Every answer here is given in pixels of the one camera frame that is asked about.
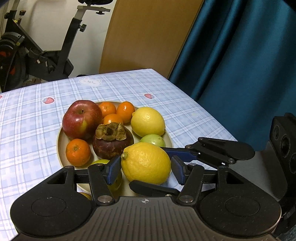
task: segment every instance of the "yellow lemon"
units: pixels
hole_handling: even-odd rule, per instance
[[[121,168],[129,181],[162,184],[170,175],[170,158],[160,147],[146,142],[128,146],[121,155]]]
[[[133,113],[131,128],[140,137],[165,132],[165,121],[161,114],[150,107],[141,107]]]

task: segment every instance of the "red apple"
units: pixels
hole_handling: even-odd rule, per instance
[[[90,100],[77,100],[64,114],[62,128],[70,139],[87,140],[94,136],[96,128],[101,123],[102,111],[96,103]]]

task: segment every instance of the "screw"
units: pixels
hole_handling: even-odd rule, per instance
[[[189,195],[183,195],[183,196],[181,196],[181,197],[179,197],[179,200],[181,201],[181,202],[186,202],[186,203],[188,203],[188,202],[193,202],[193,197],[192,196],[189,196]]]
[[[112,197],[109,195],[102,195],[98,197],[98,201],[102,203],[110,203],[112,202]]]

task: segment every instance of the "exercise bike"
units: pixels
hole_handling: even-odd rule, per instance
[[[91,5],[105,5],[113,0],[78,1],[87,5],[77,6],[77,12],[69,25],[62,49],[55,51],[43,51],[21,27],[22,16],[26,11],[21,10],[20,17],[15,19],[20,0],[14,1],[12,9],[4,16],[7,23],[5,33],[0,39],[0,88],[2,92],[20,88],[29,75],[46,81],[69,77],[74,67],[68,56],[78,29],[80,32],[86,29],[86,24],[81,24],[84,13],[86,10],[96,11],[99,15],[110,12],[110,9]]]

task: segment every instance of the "plaid tablecloth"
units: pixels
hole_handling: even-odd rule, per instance
[[[174,147],[199,136],[235,140],[193,99],[152,69],[101,74],[32,85],[0,94],[0,240],[17,233],[9,216],[20,195],[61,168],[57,134],[76,100],[130,101],[164,117]],[[174,176],[169,185],[178,187]]]

